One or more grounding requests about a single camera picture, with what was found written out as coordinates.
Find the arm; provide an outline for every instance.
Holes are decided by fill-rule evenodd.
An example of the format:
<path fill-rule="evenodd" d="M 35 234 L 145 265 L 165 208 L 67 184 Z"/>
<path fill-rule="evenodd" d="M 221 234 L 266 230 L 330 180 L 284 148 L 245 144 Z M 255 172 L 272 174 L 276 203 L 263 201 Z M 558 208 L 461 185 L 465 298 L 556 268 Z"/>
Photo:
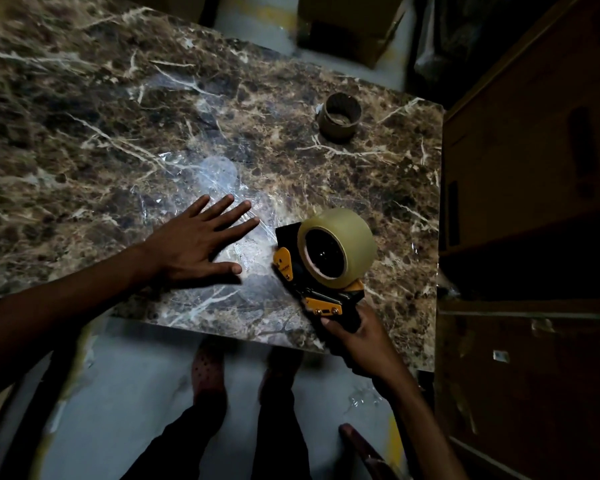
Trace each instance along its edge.
<path fill-rule="evenodd" d="M 209 261 L 216 249 L 241 239 L 260 222 L 236 222 L 251 203 L 223 214 L 227 195 L 203 212 L 205 195 L 154 232 L 94 266 L 0 300 L 0 389 L 49 352 L 67 329 L 77 329 L 122 298 L 161 278 L 186 282 L 213 274 L 239 274 L 238 263 Z"/>
<path fill-rule="evenodd" d="M 374 311 L 366 303 L 358 306 L 361 325 L 355 333 L 339 323 L 322 318 L 324 327 L 340 339 L 361 371 L 371 377 L 390 402 L 420 462 L 426 479 L 467 480 L 460 462 L 424 401 L 415 379 L 391 343 Z"/>

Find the packing tape roll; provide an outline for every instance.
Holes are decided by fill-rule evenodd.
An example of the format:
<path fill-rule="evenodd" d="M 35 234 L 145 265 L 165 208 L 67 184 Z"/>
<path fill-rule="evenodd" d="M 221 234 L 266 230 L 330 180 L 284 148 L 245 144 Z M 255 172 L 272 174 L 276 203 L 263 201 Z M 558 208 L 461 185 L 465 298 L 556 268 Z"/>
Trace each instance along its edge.
<path fill-rule="evenodd" d="M 298 250 L 311 275 L 334 289 L 361 278 L 377 254 L 371 229 L 349 209 L 328 209 L 305 220 L 298 231 Z"/>

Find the brown marble surface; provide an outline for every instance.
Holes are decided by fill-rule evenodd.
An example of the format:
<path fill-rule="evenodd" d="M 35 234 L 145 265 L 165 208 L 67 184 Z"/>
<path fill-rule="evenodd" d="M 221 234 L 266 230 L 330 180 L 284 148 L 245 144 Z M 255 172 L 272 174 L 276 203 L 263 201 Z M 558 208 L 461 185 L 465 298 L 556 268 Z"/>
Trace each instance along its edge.
<path fill-rule="evenodd" d="M 334 91 L 363 108 L 344 146 L 315 123 Z M 218 257 L 242 264 L 242 284 L 145 290 L 115 313 L 320 351 L 271 268 L 274 228 L 348 207 L 379 248 L 368 299 L 432 370 L 441 136 L 435 104 L 126 1 L 21 0 L 0 26 L 0 295 L 234 193 L 262 219 Z"/>

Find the tape dispenser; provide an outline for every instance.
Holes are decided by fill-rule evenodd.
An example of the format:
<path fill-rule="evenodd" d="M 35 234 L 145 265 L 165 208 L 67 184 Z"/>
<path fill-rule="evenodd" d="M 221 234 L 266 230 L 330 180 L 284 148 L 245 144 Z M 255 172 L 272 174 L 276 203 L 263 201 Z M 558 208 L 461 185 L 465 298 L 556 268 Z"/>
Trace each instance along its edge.
<path fill-rule="evenodd" d="M 376 259 L 367 223 L 349 209 L 329 209 L 304 222 L 276 229 L 273 265 L 307 311 L 360 327 L 356 304 L 365 295 L 360 278 Z"/>

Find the left hand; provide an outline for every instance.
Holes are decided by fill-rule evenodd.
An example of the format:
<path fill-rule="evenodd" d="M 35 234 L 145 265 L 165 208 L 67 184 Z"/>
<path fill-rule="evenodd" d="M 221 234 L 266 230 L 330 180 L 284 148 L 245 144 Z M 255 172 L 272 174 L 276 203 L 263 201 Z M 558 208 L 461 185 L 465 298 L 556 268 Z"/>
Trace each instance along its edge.
<path fill-rule="evenodd" d="M 151 258 L 157 259 L 160 274 L 170 282 L 242 272 L 238 263 L 211 262 L 209 255 L 243 238 L 260 219 L 254 217 L 230 227 L 251 208 L 251 202 L 246 200 L 223 214 L 233 202 L 233 195 L 226 195 L 202 212 L 209 199 L 209 195 L 203 195 L 140 244 Z"/>

